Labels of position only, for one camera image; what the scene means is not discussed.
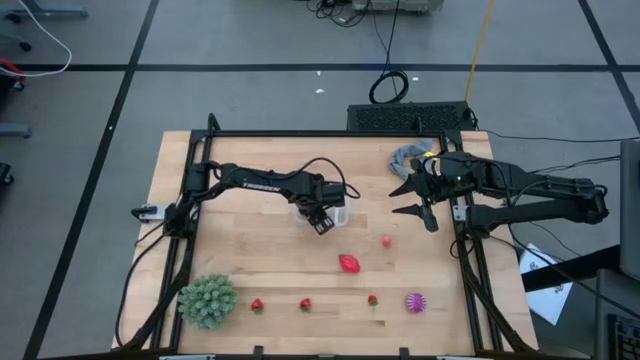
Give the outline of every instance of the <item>keyboard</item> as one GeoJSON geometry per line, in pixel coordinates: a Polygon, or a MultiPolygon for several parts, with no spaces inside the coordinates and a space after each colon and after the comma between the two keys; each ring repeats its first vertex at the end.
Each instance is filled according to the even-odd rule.
{"type": "Polygon", "coordinates": [[[609,314],[609,359],[640,360],[640,321],[609,314]]]}

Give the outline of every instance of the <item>purple sea urchin toy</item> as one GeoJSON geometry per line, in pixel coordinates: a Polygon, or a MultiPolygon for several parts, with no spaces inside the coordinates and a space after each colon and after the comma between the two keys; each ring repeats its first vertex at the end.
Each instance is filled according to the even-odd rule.
{"type": "Polygon", "coordinates": [[[407,296],[407,309],[412,313],[421,313],[427,308],[427,299],[419,293],[407,296]]]}

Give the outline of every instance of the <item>white paper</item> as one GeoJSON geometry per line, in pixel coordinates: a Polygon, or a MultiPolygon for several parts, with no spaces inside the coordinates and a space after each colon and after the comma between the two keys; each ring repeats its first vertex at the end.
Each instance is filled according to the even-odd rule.
{"type": "MultiPolygon", "coordinates": [[[[540,249],[535,245],[529,244],[527,248],[536,252],[536,254],[542,256],[550,263],[556,264],[555,260],[546,254],[541,253],[540,249]]],[[[520,258],[520,274],[543,268],[545,266],[548,266],[547,263],[531,254],[529,251],[525,251],[520,258]]],[[[529,308],[555,326],[558,323],[560,314],[562,313],[562,308],[564,308],[564,304],[567,302],[569,291],[571,291],[571,285],[572,283],[566,283],[553,288],[527,293],[527,303],[529,303],[529,308]]]]}

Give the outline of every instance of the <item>gray rag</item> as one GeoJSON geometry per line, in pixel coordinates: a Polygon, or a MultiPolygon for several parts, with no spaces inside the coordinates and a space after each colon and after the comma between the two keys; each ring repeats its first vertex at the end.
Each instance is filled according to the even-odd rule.
{"type": "MultiPolygon", "coordinates": [[[[391,172],[400,176],[402,180],[407,180],[409,178],[409,171],[404,167],[404,159],[413,156],[418,159],[424,159],[424,153],[427,151],[431,151],[431,146],[433,145],[433,140],[425,139],[418,140],[413,145],[405,145],[396,150],[389,158],[389,168],[391,172]]],[[[433,160],[429,160],[427,165],[431,165],[433,160]]],[[[431,166],[427,166],[427,171],[431,173],[431,166]]]]}

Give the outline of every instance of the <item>wooden table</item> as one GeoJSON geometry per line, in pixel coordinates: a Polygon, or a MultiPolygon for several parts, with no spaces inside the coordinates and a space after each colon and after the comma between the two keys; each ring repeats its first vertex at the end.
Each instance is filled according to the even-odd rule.
{"type": "MultiPolygon", "coordinates": [[[[149,203],[175,201],[188,139],[189,132],[164,134],[149,203]]],[[[492,157],[486,133],[463,133],[463,140],[465,151],[492,157]]],[[[210,273],[230,274],[240,301],[219,330],[203,331],[185,323],[179,352],[248,354],[255,345],[262,345],[266,354],[397,355],[399,347],[408,347],[412,355],[473,354],[460,265],[449,255],[454,239],[449,204],[433,208],[440,225],[436,233],[427,232],[416,217],[391,213],[419,202],[413,194],[388,197],[401,184],[388,169],[389,156],[413,141],[215,138],[211,159],[220,163],[289,172],[311,158],[328,157],[342,168],[362,198],[351,202],[349,223],[324,236],[307,224],[295,224],[294,206],[278,195],[236,189],[204,203],[192,280],[210,273]],[[392,248],[382,246],[384,235],[393,237],[392,248]],[[345,253],[359,258],[360,274],[341,272],[338,255],[345,253]],[[426,296],[425,313],[405,310],[405,298],[411,292],[426,296]],[[380,302],[375,311],[367,305],[369,294],[380,302]],[[307,297],[313,310],[303,313],[298,303],[307,297]],[[259,316],[250,310],[255,298],[265,304],[259,316]]],[[[437,141],[434,143],[434,151],[439,151],[437,141]]],[[[324,163],[315,163],[307,171],[339,180],[336,171],[324,163]]],[[[480,195],[475,201],[497,203],[480,195]]],[[[153,226],[143,225],[140,233],[153,226]]],[[[504,229],[495,234],[511,240],[504,229]]],[[[154,238],[141,242],[136,256],[154,238]]],[[[165,240],[150,251],[131,279],[121,325],[124,341],[158,301],[168,244],[165,240]]],[[[484,244],[498,308],[522,338],[537,348],[513,249],[495,240],[484,244]]],[[[486,313],[477,303],[484,345],[490,349],[486,313]]],[[[163,345],[169,341],[173,306],[167,311],[163,345]]]]}

